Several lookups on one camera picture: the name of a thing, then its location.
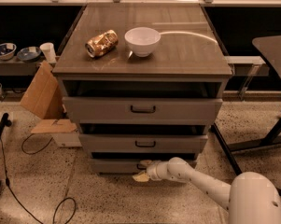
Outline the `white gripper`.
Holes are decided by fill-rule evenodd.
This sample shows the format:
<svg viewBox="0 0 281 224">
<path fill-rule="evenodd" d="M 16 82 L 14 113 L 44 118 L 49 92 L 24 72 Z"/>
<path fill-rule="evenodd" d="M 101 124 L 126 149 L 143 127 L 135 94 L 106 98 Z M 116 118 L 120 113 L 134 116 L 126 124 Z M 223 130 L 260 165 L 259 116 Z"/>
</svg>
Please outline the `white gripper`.
<svg viewBox="0 0 281 224">
<path fill-rule="evenodd" d="M 142 160 L 140 165 L 147 167 L 146 173 L 139 173 L 133 176 L 133 180 L 136 182 L 148 182 L 149 179 L 153 181 L 168 180 L 171 175 L 168 172 L 168 162 L 167 161 L 152 161 L 152 160 Z"/>
</svg>

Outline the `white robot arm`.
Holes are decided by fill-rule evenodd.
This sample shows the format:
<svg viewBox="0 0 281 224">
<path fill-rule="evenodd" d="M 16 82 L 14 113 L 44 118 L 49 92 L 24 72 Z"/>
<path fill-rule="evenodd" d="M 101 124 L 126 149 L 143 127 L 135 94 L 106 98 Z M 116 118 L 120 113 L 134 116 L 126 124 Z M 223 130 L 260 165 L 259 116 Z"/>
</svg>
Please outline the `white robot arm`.
<svg viewBox="0 0 281 224">
<path fill-rule="evenodd" d="M 133 176 L 135 181 L 191 182 L 228 212 L 229 224 L 281 224 L 281 196 L 263 175 L 244 172 L 227 184 L 196 171 L 178 157 L 169 161 L 145 160 L 141 164 L 146 169 Z"/>
</svg>

